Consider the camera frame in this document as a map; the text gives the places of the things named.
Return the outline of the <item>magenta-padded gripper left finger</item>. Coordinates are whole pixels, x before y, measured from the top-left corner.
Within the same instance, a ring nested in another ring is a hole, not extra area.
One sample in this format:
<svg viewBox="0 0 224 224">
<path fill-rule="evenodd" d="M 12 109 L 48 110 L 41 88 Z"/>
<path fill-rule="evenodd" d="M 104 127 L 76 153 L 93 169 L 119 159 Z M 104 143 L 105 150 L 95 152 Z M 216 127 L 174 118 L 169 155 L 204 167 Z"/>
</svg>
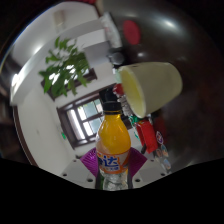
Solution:
<svg viewBox="0 0 224 224">
<path fill-rule="evenodd" d="M 74 159 L 62 172 L 61 177 L 84 188 L 95 189 L 99 172 L 96 149 L 88 151 L 80 159 Z"/>
</svg>

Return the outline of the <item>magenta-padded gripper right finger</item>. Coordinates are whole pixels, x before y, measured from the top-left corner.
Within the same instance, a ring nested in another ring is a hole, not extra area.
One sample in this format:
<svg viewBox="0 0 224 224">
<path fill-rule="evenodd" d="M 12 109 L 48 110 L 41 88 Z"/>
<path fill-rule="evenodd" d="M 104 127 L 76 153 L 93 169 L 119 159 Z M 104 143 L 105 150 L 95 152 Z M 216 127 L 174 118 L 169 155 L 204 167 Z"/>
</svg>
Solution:
<svg viewBox="0 0 224 224">
<path fill-rule="evenodd" d="M 146 158 L 137 149 L 130 150 L 128 167 L 128 187 L 137 189 L 157 181 L 167 172 L 152 157 Z"/>
</svg>

